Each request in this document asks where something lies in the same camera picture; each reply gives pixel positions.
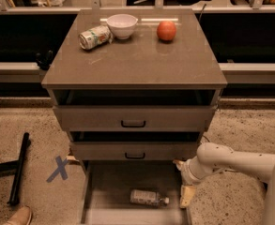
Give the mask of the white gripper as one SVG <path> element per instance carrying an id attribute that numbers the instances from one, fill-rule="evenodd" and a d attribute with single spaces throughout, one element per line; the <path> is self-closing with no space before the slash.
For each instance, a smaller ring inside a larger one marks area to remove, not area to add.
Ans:
<path id="1" fill-rule="evenodd" d="M 180 207 L 187 208 L 196 192 L 196 187 L 193 185 L 198 184 L 206 175 L 203 167 L 201 166 L 198 157 L 182 161 L 174 159 L 173 163 L 181 172 L 182 183 L 180 190 Z"/>

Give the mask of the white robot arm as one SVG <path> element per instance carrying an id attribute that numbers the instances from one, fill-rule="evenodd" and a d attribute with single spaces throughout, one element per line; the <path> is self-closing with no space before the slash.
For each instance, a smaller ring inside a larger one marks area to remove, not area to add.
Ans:
<path id="1" fill-rule="evenodd" d="M 196 185 L 206 177 L 230 169 L 267 184 L 262 225 L 275 225 L 275 154 L 235 151 L 213 142 L 202 143 L 196 156 L 187 161 L 174 160 L 182 178 L 180 207 L 188 208 Z"/>

